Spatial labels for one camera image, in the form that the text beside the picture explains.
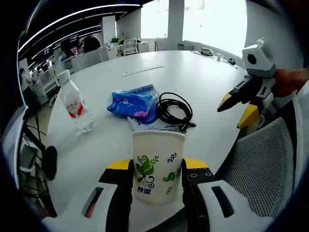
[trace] white round table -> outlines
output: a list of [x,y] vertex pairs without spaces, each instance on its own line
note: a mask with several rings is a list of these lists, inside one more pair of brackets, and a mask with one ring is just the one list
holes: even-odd
[[[154,65],[164,67],[122,76]],[[60,97],[57,98],[47,132],[47,145],[55,146],[58,151],[56,177],[48,182],[56,212],[61,214],[78,191],[98,182],[110,163],[132,158],[133,129],[130,123],[106,110],[107,99],[113,90],[153,84],[159,93],[174,92],[184,97],[193,109],[192,122],[197,124],[187,130],[184,156],[206,162],[215,174],[236,140],[237,123],[246,106],[240,103],[221,113],[217,112],[217,107],[245,74],[240,67],[190,51],[135,54],[73,74],[72,79],[79,86],[95,125],[89,133],[79,132]],[[133,199],[131,206],[130,227],[144,217],[146,226],[139,227],[140,231],[161,223],[183,207],[181,194],[169,206],[152,206],[150,210],[148,205],[136,201]],[[133,214],[137,208],[148,209],[140,211],[135,218]],[[146,211],[151,212],[154,219],[149,219]]]

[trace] white paper cup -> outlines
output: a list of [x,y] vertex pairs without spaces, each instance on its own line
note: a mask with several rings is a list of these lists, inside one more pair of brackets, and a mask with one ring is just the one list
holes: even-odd
[[185,136],[171,131],[146,130],[133,134],[133,195],[149,204],[176,199]]

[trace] coiled cable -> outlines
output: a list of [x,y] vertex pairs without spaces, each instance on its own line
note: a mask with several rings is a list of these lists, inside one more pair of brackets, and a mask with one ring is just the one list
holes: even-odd
[[[176,99],[169,99],[169,98],[162,99],[162,96],[166,94],[175,95],[179,97],[180,99],[182,99],[184,102],[180,100],[176,100]],[[172,105],[175,105],[181,108],[186,115],[185,118],[180,119],[172,115],[169,112],[169,107]],[[193,111],[192,111],[190,104],[183,97],[179,96],[176,93],[171,93],[171,92],[162,93],[159,96],[159,102],[155,106],[155,111],[159,119],[161,119],[163,122],[166,122],[168,124],[179,126],[179,130],[181,132],[185,132],[188,127],[197,126],[195,123],[190,122],[190,120],[193,117]]]

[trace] plastic water bottle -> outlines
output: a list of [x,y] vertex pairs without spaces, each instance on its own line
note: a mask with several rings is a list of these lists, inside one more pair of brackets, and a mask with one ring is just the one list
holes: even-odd
[[90,131],[93,119],[77,85],[71,80],[70,71],[63,71],[57,78],[61,85],[61,100],[70,117],[82,132]]

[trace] cup rim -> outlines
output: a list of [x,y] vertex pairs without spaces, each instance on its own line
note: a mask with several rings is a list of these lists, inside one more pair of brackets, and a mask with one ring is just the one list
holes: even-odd
[[142,130],[142,131],[138,131],[138,132],[134,132],[132,134],[132,137],[134,138],[137,135],[141,135],[141,134],[162,134],[162,135],[173,135],[174,137],[179,138],[180,140],[184,141],[185,140],[185,135],[175,132],[175,131],[167,131],[167,130]]

